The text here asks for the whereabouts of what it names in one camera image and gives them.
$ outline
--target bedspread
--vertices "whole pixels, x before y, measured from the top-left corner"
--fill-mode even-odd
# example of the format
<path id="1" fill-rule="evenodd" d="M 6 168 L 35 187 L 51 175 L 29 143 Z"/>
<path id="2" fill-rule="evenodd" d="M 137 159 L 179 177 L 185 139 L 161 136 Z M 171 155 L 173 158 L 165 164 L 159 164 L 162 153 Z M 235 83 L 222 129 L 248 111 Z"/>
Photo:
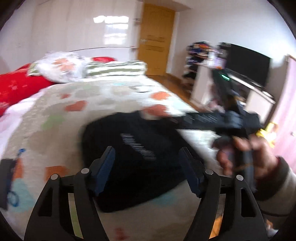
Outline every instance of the bedspread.
<path id="1" fill-rule="evenodd" d="M 74 175 L 82 168 L 80 134 L 89 122 L 115 112 L 142 110 L 144 118 L 182 115 L 194 111 L 161 84 L 145 77 L 110 77 L 87 83 L 49 88 L 23 116 L 11 136 L 3 158 L 18 159 L 4 217 L 23 238 L 33 206 L 48 178 Z M 212 163 L 209 148 L 216 135 L 210 131 L 181 131 L 184 138 Z M 81 237 L 73 195 L 69 195 L 75 234 Z M 173 190 L 133 208 L 114 213 L 99 212 L 110 240 L 183 240 L 199 199 L 187 181 Z"/>

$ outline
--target sleeve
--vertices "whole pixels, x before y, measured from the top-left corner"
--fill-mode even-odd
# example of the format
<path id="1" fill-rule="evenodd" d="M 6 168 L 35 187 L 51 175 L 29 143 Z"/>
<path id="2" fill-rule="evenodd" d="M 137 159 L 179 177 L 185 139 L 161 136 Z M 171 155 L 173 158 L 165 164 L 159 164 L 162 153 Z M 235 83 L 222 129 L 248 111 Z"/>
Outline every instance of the sleeve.
<path id="1" fill-rule="evenodd" d="M 272 175 L 258 181 L 254 197 L 264 217 L 278 229 L 296 202 L 296 175 L 283 158 Z"/>

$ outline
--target yellow object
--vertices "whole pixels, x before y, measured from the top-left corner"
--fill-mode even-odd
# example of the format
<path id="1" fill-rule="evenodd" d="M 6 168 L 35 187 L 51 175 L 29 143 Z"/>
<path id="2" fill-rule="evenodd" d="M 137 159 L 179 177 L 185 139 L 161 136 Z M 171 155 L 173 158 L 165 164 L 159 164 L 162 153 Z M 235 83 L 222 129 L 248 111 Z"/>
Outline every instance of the yellow object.
<path id="1" fill-rule="evenodd" d="M 265 130 L 260 129 L 256 133 L 256 135 L 259 136 L 259 137 L 265 138 L 268 141 L 270 147 L 274 148 L 277 129 L 278 129 L 278 124 L 276 124 L 274 122 L 270 122 L 270 123 L 268 123 Z"/>

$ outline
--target television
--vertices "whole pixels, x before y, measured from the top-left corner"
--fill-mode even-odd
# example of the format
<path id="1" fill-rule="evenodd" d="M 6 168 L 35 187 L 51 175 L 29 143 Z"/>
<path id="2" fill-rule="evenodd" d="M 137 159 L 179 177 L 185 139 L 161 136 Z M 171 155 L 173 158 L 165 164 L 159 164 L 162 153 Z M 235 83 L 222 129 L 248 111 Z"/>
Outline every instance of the television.
<path id="1" fill-rule="evenodd" d="M 232 70 L 250 81 L 265 87 L 270 58 L 253 50 L 231 44 L 225 68 Z"/>

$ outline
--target door handle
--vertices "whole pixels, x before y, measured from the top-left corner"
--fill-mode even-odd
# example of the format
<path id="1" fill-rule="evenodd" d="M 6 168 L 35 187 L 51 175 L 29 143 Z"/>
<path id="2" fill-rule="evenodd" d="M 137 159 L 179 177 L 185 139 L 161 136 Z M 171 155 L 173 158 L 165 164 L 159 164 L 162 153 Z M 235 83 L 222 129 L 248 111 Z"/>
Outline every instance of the door handle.
<path id="1" fill-rule="evenodd" d="M 141 40 L 140 40 L 140 44 L 145 44 L 145 42 L 147 42 L 146 39 L 141 39 Z"/>

